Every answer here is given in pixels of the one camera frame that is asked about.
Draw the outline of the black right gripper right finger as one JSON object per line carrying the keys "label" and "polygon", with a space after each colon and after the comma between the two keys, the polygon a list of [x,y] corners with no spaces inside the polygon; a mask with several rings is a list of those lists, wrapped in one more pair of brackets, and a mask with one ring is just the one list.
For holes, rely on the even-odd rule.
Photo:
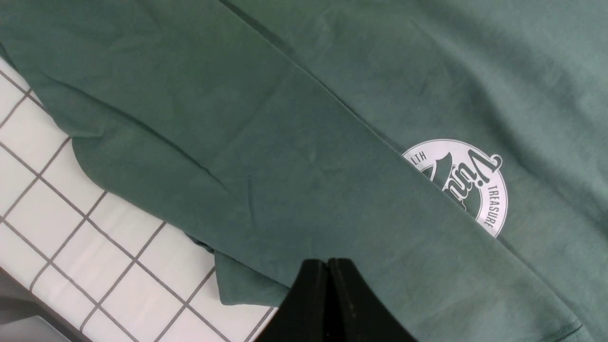
{"label": "black right gripper right finger", "polygon": [[328,342],[416,341],[374,294],[352,260],[332,258],[328,271]]}

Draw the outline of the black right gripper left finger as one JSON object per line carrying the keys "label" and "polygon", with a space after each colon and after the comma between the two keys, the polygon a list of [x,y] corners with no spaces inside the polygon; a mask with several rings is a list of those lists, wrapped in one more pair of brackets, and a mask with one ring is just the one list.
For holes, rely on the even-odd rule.
{"label": "black right gripper left finger", "polygon": [[276,314],[256,338],[257,342],[322,342],[324,340],[327,266],[305,260]]}

